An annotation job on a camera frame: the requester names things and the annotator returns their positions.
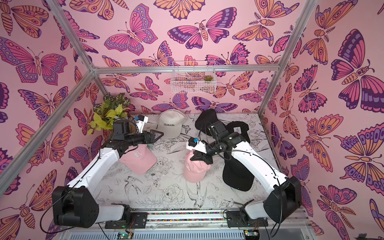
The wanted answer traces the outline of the pink cap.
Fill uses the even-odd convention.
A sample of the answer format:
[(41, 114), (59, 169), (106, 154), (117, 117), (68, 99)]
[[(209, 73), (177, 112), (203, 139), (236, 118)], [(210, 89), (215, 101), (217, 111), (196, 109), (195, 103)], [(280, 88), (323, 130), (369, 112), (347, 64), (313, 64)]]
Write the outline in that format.
[(207, 171), (210, 170), (211, 165), (206, 164), (204, 161), (192, 161), (193, 156), (193, 151), (189, 151), (185, 156), (183, 175), (186, 181), (190, 183), (198, 183), (204, 179)]
[(121, 156), (119, 162), (134, 174), (143, 175), (155, 165), (157, 158), (147, 145), (141, 144), (137, 147), (130, 147), (128, 152)]

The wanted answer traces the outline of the white Colorado cap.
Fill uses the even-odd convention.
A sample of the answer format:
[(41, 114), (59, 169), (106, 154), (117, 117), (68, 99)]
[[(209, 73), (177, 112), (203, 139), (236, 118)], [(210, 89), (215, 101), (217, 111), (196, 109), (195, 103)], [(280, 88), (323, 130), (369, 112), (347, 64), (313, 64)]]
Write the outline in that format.
[(167, 110), (160, 114), (157, 130), (162, 132), (163, 138), (177, 138), (182, 131), (182, 125), (187, 121), (185, 114), (178, 110)]

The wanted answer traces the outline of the plain black cap back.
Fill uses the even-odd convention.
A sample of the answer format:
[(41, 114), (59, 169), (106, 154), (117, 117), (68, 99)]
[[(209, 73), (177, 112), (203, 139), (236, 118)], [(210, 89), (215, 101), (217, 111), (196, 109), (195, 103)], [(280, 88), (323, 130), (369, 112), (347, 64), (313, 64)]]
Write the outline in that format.
[(212, 136), (209, 126), (218, 122), (217, 113), (214, 109), (209, 109), (200, 114), (198, 119), (195, 121), (195, 127), (197, 130), (202, 131), (208, 136)]

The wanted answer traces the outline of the black cap with white patch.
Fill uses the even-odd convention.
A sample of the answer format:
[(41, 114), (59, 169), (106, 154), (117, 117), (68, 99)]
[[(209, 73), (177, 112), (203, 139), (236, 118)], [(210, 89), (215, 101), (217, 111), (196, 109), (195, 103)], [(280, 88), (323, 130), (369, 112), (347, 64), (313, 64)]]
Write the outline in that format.
[(243, 136), (248, 143), (250, 143), (250, 137), (248, 135), (249, 125), (245, 122), (234, 121), (226, 125), (227, 131), (231, 134), (234, 132), (239, 133)]

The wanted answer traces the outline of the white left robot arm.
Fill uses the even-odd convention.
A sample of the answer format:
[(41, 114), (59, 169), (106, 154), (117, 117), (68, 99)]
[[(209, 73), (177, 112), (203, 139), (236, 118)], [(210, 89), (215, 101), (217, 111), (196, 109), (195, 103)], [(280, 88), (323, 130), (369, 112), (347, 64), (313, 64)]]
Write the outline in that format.
[(113, 124), (113, 133), (96, 152), (90, 164), (65, 187), (56, 187), (52, 193), (53, 221), (57, 226), (90, 228), (94, 224), (107, 223), (127, 226), (131, 223), (131, 208), (125, 204), (101, 206), (95, 190), (109, 168), (129, 152), (130, 147), (157, 142), (163, 133), (145, 131), (147, 122), (140, 116), (137, 131), (131, 133), (129, 120)]

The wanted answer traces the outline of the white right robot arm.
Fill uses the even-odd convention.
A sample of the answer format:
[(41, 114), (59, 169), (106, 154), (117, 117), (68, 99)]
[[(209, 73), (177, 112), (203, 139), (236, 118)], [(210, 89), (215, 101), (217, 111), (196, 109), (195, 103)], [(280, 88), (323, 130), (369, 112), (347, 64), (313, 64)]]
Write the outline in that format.
[(248, 219), (269, 218), (281, 224), (302, 206), (301, 183), (296, 177), (287, 177), (265, 161), (238, 132), (229, 133), (221, 121), (208, 127), (212, 143), (190, 138), (186, 148), (194, 152), (193, 161), (212, 164), (213, 156), (229, 154), (239, 161), (256, 179), (268, 194), (261, 201), (251, 201), (244, 205), (243, 212)]

